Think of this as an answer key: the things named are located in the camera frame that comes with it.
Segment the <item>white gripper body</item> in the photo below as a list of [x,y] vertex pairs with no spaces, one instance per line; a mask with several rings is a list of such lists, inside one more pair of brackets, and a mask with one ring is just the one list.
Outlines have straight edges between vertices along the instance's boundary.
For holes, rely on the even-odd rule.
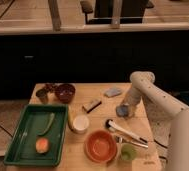
[[140,103],[141,98],[141,92],[134,85],[132,85],[126,92],[121,104],[129,107],[136,107]]

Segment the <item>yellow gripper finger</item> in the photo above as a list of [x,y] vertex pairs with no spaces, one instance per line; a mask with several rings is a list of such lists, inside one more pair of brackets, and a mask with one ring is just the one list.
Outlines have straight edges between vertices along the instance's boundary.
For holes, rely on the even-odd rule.
[[128,106],[128,117],[134,117],[136,112],[136,106],[130,105]]

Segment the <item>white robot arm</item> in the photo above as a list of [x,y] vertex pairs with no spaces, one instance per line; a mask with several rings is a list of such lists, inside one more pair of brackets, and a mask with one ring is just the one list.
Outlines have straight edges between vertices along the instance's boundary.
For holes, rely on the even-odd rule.
[[189,171],[189,105],[157,87],[153,72],[134,71],[129,79],[131,86],[123,103],[130,114],[145,95],[172,117],[165,171]]

